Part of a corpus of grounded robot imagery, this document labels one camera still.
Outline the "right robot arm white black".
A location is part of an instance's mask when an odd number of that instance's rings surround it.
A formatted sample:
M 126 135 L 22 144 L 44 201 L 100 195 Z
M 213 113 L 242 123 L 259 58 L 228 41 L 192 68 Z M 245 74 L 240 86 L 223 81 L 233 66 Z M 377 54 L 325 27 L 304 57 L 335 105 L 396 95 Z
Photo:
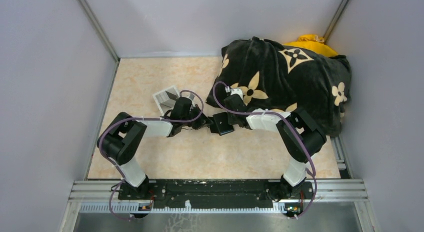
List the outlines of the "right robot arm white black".
M 279 133 L 290 154 L 290 161 L 280 184 L 270 189 L 273 199 L 295 198 L 301 193 L 307 175 L 316 175 L 312 157 L 327 142 L 315 120 L 303 109 L 294 112 L 274 112 L 249 109 L 241 96 L 232 93 L 224 100 L 228 121 L 251 130 Z

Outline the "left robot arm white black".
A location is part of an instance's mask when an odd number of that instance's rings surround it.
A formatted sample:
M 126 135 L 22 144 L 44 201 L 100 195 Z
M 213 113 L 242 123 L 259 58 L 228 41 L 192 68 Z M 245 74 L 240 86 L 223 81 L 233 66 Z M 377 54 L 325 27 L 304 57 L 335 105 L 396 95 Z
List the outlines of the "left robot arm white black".
M 180 97 L 168 114 L 159 118 L 133 117 L 119 113 L 100 135 L 97 147 L 122 175 L 123 183 L 138 199 L 149 195 L 149 177 L 136 160 L 143 138 L 174 137 L 183 127 L 194 127 L 202 117 L 205 103 L 194 103 L 190 97 Z

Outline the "black leather card holder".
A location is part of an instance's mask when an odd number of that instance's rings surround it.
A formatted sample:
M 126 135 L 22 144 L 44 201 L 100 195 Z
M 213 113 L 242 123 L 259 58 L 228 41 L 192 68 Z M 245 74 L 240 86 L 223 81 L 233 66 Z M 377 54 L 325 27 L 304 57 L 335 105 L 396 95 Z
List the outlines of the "black leather card holder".
M 214 114 L 209 119 L 212 121 L 212 124 L 209 126 L 211 133 L 223 136 L 235 131 L 234 126 L 229 123 L 227 112 Z

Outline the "black floral plush blanket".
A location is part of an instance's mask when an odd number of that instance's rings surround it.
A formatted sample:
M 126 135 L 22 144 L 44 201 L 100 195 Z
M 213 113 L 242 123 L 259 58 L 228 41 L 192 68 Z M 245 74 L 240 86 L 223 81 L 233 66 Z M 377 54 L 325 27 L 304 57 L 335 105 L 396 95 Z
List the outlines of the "black floral plush blanket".
M 304 109 L 328 136 L 342 132 L 351 99 L 352 70 L 346 56 L 326 57 L 311 50 L 253 37 L 222 48 L 222 66 L 207 97 L 223 105 L 225 87 L 240 89 L 248 109 L 292 112 Z

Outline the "white plastic card tray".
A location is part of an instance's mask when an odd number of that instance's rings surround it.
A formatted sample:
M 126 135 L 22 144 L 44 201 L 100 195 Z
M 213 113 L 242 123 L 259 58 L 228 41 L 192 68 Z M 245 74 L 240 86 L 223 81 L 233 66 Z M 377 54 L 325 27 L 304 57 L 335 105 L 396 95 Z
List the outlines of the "white plastic card tray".
M 162 115 L 172 110 L 179 98 L 180 92 L 176 86 L 168 87 L 153 94 L 153 99 Z

